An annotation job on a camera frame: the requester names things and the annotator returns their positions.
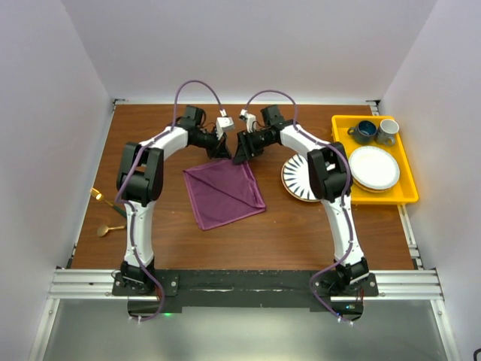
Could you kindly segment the purple cloth napkin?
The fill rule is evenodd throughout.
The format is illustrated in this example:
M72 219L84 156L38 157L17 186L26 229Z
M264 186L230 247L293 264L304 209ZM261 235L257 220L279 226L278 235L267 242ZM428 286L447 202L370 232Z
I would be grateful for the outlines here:
M195 220L204 231L266 211L247 162L221 159L189 168L183 177Z

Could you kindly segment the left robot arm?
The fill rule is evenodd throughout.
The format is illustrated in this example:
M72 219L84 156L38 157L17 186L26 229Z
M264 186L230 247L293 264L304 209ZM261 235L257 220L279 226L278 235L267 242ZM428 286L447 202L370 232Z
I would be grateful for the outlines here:
M219 108L215 127L203 127L205 111L186 107L183 116L174 119L158 135L140 143L129 142L123 148L116 179L116 200L124 204L127 219L127 246L119 269L118 282L137 294L147 295L160 289L155 277L152 246L153 211L163 188L164 161L189 145L200 147L209 158L231 158L226 129L234 123L223 107Z

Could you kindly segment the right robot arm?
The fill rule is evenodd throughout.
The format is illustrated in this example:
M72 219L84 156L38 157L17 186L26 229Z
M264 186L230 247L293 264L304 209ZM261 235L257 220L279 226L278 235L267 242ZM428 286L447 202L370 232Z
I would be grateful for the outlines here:
M286 120L276 105L261 109L264 127L256 128L256 117L246 108L239 118L246 129L237 134L236 164L263 154L264 148L279 144L294 150L307 161L308 180L314 197L322 203L334 241L334 265L317 272L311 284L350 296L369 275L368 262L358 242L352 216L351 170L344 146L311 135L296 119Z

